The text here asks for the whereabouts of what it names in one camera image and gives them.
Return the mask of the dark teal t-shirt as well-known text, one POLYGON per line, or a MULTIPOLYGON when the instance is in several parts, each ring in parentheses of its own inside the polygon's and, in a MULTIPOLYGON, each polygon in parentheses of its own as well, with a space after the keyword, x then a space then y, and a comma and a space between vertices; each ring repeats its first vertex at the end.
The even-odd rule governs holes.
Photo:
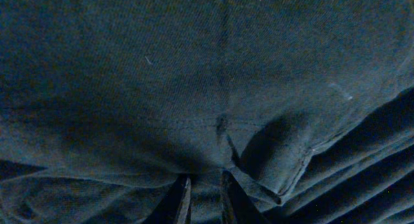
POLYGON ((413 222, 413 0, 1 0, 1 222, 413 222))

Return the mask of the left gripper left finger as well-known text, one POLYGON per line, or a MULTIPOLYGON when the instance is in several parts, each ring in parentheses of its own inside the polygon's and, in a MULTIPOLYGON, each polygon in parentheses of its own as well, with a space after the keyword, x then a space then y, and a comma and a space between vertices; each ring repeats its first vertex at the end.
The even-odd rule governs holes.
POLYGON ((142 224, 190 224, 191 179, 179 175, 168 193, 142 224))

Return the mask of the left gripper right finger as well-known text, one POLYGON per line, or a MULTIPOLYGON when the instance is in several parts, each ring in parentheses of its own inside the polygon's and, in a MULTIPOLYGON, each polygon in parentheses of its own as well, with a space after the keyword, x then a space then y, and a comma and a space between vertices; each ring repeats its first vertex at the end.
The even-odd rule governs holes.
POLYGON ((230 172, 222 173, 221 184, 222 223, 271 224, 254 206, 230 172))

